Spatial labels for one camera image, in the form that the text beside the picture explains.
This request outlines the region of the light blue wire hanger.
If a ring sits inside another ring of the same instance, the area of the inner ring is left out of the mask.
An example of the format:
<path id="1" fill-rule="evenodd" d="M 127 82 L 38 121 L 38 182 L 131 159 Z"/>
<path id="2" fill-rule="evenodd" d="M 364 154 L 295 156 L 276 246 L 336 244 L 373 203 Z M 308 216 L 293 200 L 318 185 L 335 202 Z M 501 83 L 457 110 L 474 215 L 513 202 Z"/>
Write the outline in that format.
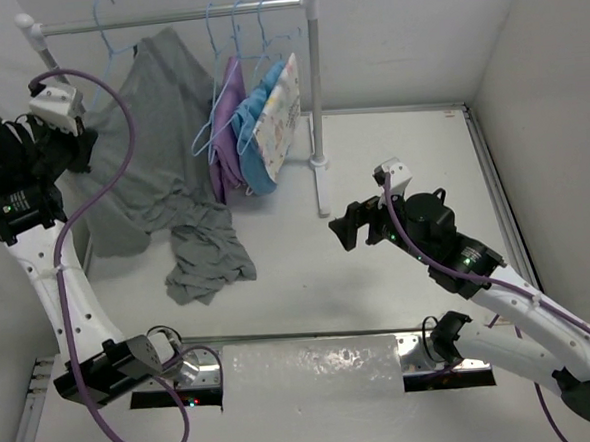
<path id="1" fill-rule="evenodd" d="M 99 34 L 99 38 L 101 39 L 102 44 L 105 47 L 107 59 L 105 62 L 105 66 L 103 69 L 103 73 L 101 75 L 101 81 L 107 83 L 108 78 L 110 77 L 110 69 L 114 63 L 116 57 L 123 55 L 123 54 L 131 54 L 133 57 L 137 55 L 137 45 L 129 45 L 124 47 L 117 47 L 115 48 L 111 42 L 111 40 L 107 37 L 106 30 L 102 27 L 102 22 L 100 21 L 99 17 L 99 5 L 102 0 L 93 0 L 91 6 L 91 19 L 95 23 L 97 27 L 97 33 Z M 114 5 L 115 0 L 107 0 L 110 4 Z"/>

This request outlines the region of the grey t shirt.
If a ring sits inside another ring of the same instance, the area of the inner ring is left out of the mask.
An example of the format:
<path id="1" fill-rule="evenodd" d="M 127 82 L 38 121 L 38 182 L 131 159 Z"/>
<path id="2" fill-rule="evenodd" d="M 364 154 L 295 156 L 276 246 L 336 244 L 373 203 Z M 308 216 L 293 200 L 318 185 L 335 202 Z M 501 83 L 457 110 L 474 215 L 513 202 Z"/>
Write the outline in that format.
<path id="1" fill-rule="evenodd" d="M 139 255 L 154 233 L 168 231 L 175 265 L 164 283 L 180 305 L 208 305 L 224 286 L 256 278 L 207 159 L 190 150 L 208 119 L 212 82 L 172 27 L 138 43 L 120 90 L 135 121 L 133 157 L 84 216 L 101 258 Z"/>

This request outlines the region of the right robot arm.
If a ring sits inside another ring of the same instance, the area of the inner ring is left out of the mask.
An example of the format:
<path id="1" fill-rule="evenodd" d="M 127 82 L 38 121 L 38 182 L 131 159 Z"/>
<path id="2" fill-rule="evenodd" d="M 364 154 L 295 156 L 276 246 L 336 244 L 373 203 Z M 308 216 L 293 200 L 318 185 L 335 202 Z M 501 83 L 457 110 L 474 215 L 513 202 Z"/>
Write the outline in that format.
<path id="1" fill-rule="evenodd" d="M 505 317 L 527 336 L 494 340 L 467 315 L 448 312 L 431 335 L 441 360 L 490 359 L 545 386 L 590 422 L 590 324 L 528 284 L 490 247 L 460 233 L 445 198 L 441 188 L 409 198 L 373 196 L 352 202 L 328 227 L 347 251 L 366 227 L 368 245 L 394 244 L 424 263 L 442 289 Z"/>

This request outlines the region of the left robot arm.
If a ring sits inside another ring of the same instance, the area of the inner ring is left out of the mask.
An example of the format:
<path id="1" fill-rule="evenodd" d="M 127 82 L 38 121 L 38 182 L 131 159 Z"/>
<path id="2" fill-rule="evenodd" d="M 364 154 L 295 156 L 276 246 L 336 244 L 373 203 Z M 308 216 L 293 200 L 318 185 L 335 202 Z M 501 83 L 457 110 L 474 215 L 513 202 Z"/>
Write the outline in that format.
<path id="1" fill-rule="evenodd" d="M 103 407 L 162 375 L 175 356 L 168 337 L 125 337 L 104 313 L 87 280 L 56 185 L 87 169 L 91 129 L 52 129 L 39 117 L 0 118 L 0 241 L 35 288 L 55 332 L 64 372 L 54 384 L 76 403 Z"/>

